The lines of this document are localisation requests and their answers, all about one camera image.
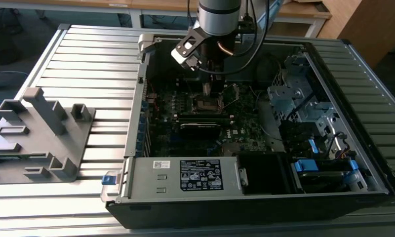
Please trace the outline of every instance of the desk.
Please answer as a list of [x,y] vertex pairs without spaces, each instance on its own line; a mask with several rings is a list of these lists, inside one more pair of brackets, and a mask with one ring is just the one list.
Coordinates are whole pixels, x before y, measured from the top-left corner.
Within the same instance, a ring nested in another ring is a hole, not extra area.
[[[186,16],[186,0],[0,0],[0,7],[129,14],[133,28],[142,27],[142,15]],[[192,17],[196,17],[196,10],[197,0],[190,0]],[[313,3],[291,2],[283,5],[275,22],[308,24],[307,32],[301,36],[316,37],[329,18],[331,14],[320,12]],[[284,25],[277,28],[295,31],[293,27]],[[285,33],[284,30],[273,31],[275,35]]]

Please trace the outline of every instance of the white label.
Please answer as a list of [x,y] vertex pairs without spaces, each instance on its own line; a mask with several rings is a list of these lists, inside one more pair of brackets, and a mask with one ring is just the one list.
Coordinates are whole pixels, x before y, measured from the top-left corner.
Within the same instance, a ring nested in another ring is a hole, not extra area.
[[153,161],[153,169],[169,169],[169,161],[168,160],[154,160]]
[[108,4],[109,6],[126,7],[126,4]]

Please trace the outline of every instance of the aluminum profile table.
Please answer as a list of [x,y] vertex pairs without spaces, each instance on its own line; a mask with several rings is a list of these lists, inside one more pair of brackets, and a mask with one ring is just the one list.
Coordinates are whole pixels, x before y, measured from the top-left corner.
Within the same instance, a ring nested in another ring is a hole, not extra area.
[[[137,40],[142,33],[182,36],[182,31],[70,26],[57,30],[29,77],[45,97],[62,106],[97,109],[84,160],[73,183],[0,185],[0,237],[244,235],[281,231],[284,236],[395,233],[395,203],[332,221],[190,229],[126,230],[100,200],[100,179],[122,164],[129,108],[137,77]],[[395,99],[352,49],[339,40],[309,41],[336,77],[356,114],[395,171]]]

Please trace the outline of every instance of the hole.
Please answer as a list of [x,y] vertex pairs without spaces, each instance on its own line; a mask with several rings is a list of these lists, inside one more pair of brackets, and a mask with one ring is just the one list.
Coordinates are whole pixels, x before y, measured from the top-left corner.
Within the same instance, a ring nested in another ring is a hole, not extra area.
[[331,129],[329,129],[329,127],[328,127],[328,126],[325,126],[325,128],[324,128],[324,130],[323,130],[323,131],[324,131],[324,133],[325,133],[325,134],[331,134]]
[[28,172],[38,172],[40,168],[25,168]]
[[363,189],[361,181],[357,181],[357,182],[356,182],[356,185],[357,185],[357,187],[359,187],[360,189]]

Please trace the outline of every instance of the blue latch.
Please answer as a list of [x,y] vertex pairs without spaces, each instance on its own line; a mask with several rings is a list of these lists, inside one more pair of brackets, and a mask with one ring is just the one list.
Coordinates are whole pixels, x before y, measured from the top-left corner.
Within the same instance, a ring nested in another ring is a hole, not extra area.
[[319,171],[317,165],[313,159],[299,159],[295,162],[295,168],[297,172]]
[[142,104],[141,104],[141,112],[146,111],[149,107],[149,103],[146,101],[142,100]]
[[101,180],[101,184],[102,185],[116,185],[116,181],[117,181],[117,176],[104,175],[102,180]]
[[313,139],[309,139],[308,140],[308,143],[311,145],[311,150],[313,151],[315,154],[317,154],[319,153],[319,150],[317,150],[317,147],[316,147],[316,144],[315,144]]
[[355,160],[349,160],[349,165],[351,165],[352,170],[357,170],[357,164],[356,164]]

